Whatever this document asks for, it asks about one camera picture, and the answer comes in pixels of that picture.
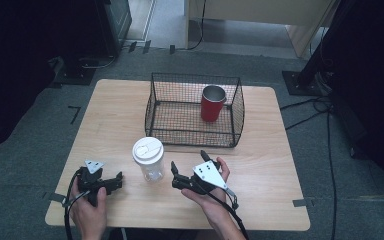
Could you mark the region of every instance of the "red cup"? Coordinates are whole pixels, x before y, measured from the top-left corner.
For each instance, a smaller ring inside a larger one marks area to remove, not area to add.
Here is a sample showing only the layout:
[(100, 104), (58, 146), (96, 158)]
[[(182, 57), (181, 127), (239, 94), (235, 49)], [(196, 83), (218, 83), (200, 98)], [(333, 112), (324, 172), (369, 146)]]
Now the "red cup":
[(223, 88), (209, 85), (202, 91), (201, 118), (206, 122), (215, 122), (226, 102), (226, 92)]

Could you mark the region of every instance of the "wooden desk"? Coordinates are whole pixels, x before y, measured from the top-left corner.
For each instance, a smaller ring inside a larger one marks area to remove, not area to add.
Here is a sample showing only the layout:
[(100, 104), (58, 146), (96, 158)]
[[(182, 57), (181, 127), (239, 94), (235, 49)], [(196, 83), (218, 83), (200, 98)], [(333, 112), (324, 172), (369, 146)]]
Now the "wooden desk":
[[(184, 1), (188, 47), (189, 20), (201, 19), (204, 0)], [(204, 17), (287, 25), (295, 52), (302, 57), (320, 26), (329, 25), (326, 22), (330, 21), (337, 4), (339, 0), (209, 0)]]
[[(165, 176), (145, 182), (131, 157), (136, 140), (145, 136), (144, 118), (150, 82), (100, 80), (89, 102), (56, 192), (65, 194), (74, 172), (85, 159), (105, 162), (103, 179), (119, 171), (123, 188), (108, 201), (108, 225), (141, 228), (210, 229), (200, 207), (171, 187), (170, 162), (179, 173), (191, 176), (203, 162), (201, 148), (165, 146)], [(275, 93), (271, 88), (243, 87), (245, 126), (234, 149), (204, 150), (220, 156), (231, 170), (229, 187), (237, 194), (237, 213), (248, 230), (298, 230), (310, 227)], [(64, 225), (61, 204), (52, 202), (49, 225)]]

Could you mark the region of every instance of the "black wire mesh basket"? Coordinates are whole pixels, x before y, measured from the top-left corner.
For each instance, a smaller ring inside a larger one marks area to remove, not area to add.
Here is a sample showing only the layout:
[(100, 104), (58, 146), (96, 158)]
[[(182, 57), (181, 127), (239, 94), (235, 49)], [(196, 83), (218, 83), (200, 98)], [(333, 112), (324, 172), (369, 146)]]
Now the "black wire mesh basket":
[[(204, 87), (217, 85), (226, 101), (215, 122), (201, 119)], [(238, 77), (153, 73), (145, 133), (164, 144), (235, 147), (242, 134), (245, 106)]]

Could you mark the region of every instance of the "hand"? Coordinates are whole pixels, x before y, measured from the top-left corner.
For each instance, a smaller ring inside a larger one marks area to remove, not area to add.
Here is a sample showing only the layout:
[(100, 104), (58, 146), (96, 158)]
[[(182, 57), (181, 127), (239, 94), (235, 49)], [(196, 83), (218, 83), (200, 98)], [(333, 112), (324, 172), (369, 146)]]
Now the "hand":
[[(227, 182), (230, 170), (222, 158), (217, 157), (216, 160), (220, 163), (221, 166), (221, 177), (225, 182)], [(220, 199), (222, 202), (226, 202), (226, 193), (222, 189), (216, 188), (210, 193), (213, 194), (216, 198)], [(245, 239), (245, 237), (242, 235), (230, 217), (229, 212), (217, 201), (208, 195), (199, 195), (186, 188), (182, 189), (182, 194), (201, 206), (202, 210), (207, 216), (208, 222), (210, 223), (211, 227), (214, 228), (220, 238)]]
[[(80, 194), (77, 186), (78, 179), (74, 180), (70, 198)], [(107, 191), (101, 187), (98, 191), (96, 207), (92, 206), (86, 197), (79, 198), (71, 207), (70, 217), (76, 224), (83, 240), (101, 239), (107, 227), (106, 209)]]

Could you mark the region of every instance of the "white floor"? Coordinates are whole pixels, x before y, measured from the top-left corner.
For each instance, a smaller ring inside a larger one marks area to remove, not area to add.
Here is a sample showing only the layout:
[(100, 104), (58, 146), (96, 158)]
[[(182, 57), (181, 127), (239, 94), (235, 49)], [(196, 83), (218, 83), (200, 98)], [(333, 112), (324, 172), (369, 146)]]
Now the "white floor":
[[(133, 21), (127, 42), (150, 40), (151, 47), (156, 48), (186, 47), (184, 1), (129, 0), (129, 3)], [(198, 22), (199, 19), (190, 22), (189, 47), (195, 46), (200, 38)], [(320, 42), (321, 32), (311, 44), (313, 51)], [(285, 26), (265, 23), (206, 19), (203, 41), (193, 51), (297, 59)], [(303, 58), (309, 57), (310, 48)]]

